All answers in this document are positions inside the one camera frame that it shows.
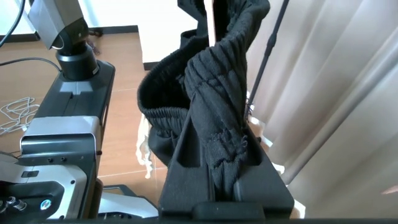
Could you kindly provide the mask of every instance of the black garment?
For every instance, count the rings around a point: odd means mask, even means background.
[[[241,130],[245,124],[246,51],[269,11],[269,3],[223,2],[224,12],[219,15],[226,15],[228,23],[224,27],[216,25],[220,41],[207,47],[207,36],[193,35],[193,31],[183,33],[187,43],[182,41],[182,47],[164,58],[142,81],[138,105],[153,125],[151,135],[156,135],[152,139],[157,140],[150,140],[149,147],[166,164],[187,111],[191,110],[193,127],[206,150],[206,163],[216,189],[231,198],[240,165],[246,159],[247,142]],[[167,149],[165,144],[156,146],[160,139],[171,140],[172,144]]]

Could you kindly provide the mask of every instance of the black pole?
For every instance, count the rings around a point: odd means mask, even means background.
[[[266,68],[268,58],[272,52],[272,49],[275,46],[277,33],[279,30],[280,24],[282,23],[282,19],[285,15],[285,11],[286,11],[288,3],[289,3],[289,0],[284,0],[284,2],[282,3],[282,7],[280,8],[280,12],[279,12],[278,18],[276,20],[274,30],[272,31],[272,34],[268,39],[267,48],[264,53],[264,58],[262,58],[260,70],[257,74],[256,81],[254,82],[253,89],[250,93],[250,98],[249,98],[248,104],[246,105],[246,109],[244,110],[245,119],[247,119],[249,116],[250,106],[252,105],[254,96],[256,95],[257,89],[259,88],[261,77],[262,77],[262,74],[264,73],[264,69]]]

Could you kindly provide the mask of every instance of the brown floor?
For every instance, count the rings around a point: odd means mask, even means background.
[[[137,130],[141,112],[137,108],[137,88],[146,72],[138,34],[104,35],[96,40],[101,51],[97,58],[116,67],[108,121],[103,142],[99,178],[105,185],[126,184],[136,194],[157,204],[167,173],[158,159],[155,170],[145,179],[145,166],[135,156]],[[0,49],[0,62],[22,57],[43,57],[56,62],[55,52],[46,50],[41,42],[6,44]],[[19,62],[0,67],[0,107],[23,97],[43,100],[56,76],[55,69],[39,61]],[[7,118],[0,114],[0,124]],[[0,136],[0,151],[19,150],[22,131]]]

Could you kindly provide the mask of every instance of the beige curtain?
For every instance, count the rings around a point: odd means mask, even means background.
[[[248,52],[248,85],[282,0]],[[396,217],[398,1],[292,0],[256,93],[270,159],[307,217]]]

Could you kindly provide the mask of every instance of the coiled white cable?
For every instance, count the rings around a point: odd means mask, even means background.
[[[0,108],[0,112],[6,115],[10,121],[0,124],[0,136],[20,129],[24,131],[32,121],[40,105],[34,105],[35,98],[25,97]]]

